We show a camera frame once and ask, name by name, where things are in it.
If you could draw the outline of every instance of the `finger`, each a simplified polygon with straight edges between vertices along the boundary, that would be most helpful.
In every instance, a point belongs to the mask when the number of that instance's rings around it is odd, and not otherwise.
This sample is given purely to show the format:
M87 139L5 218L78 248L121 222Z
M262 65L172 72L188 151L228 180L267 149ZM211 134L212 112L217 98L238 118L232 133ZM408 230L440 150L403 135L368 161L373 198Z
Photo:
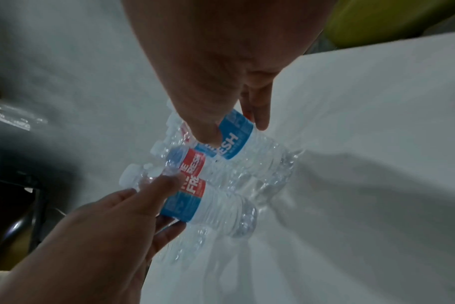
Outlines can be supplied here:
M99 201L93 203L93 205L108 207L108 208L114 207L117 204L119 204L120 202L130 198L131 196L133 196L135 194L136 194L136 190L134 190L134 189L125 189L125 190L117 191L117 192L111 193L109 195L106 195Z
M174 195L181 188L185 179L186 177L182 174L174 176L161 175L136 195L125 200L119 207L156 217L161 211L166 198Z
M239 103L241 104L242 114L254 123L253 108L249 103L249 87L244 85L239 96Z
M175 219L165 215L158 215L156 217L156 229L154 233L158 233L159 231L163 230L166 226L174 222Z
M254 122L256 127L263 131L268 128L271 117L271 94L273 83L269 83L263 88L249 90L249 103L252 107Z
M223 142L223 135L215 123L206 123L198 120L186 120L194 137L203 144L219 147Z
M186 228L186 223L184 222L177 222L168 228L164 229L163 231L159 232L154 236L152 239L152 244L149 250L147 251L146 255L146 262L150 261L156 253L161 251L161 249L166 246L170 241L175 239L181 232L184 231Z

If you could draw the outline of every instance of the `bottle label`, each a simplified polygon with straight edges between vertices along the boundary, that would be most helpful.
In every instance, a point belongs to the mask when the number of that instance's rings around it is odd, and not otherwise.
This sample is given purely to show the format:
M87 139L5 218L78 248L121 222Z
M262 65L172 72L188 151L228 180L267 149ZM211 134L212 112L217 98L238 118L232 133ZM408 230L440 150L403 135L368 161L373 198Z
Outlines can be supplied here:
M190 175L199 176L204 167L206 156L201 152L189 149L179 169Z
M186 174L186 180L181 189L167 198L161 214L189 222L201 203L206 188L206 182L196 176Z
M254 125L236 110L227 114L219 124L222 133L222 144L219 148L210 145L198 144L196 150L210 157L219 154L225 159L232 159L244 147L253 132Z

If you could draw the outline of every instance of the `human hand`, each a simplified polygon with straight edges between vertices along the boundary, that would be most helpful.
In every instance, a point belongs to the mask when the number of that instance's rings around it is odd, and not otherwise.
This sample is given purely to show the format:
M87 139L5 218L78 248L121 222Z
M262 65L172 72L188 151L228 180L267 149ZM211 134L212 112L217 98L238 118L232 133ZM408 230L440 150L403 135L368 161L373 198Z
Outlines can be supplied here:
M0 303L139 303L151 259L186 227L162 230L173 219L156 217L183 179L161 176L69 214L0 283Z
M316 39L334 0L123 0L179 115L203 143L239 99L260 130L275 76Z

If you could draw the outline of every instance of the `green object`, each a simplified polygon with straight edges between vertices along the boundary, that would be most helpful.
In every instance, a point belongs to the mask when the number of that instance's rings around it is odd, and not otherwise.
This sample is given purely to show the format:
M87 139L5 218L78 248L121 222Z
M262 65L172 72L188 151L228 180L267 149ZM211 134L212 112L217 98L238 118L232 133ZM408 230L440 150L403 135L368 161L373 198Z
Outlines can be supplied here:
M339 48L411 38L455 14L455 0L339 0L324 33Z

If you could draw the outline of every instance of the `white fabric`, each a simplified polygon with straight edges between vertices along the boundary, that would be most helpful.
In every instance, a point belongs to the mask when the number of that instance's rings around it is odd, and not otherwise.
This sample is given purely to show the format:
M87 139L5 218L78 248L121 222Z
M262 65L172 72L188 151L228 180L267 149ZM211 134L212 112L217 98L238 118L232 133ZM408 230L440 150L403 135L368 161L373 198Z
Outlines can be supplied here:
M142 303L455 303L455 34L301 57L271 121L304 152L254 236L153 263Z

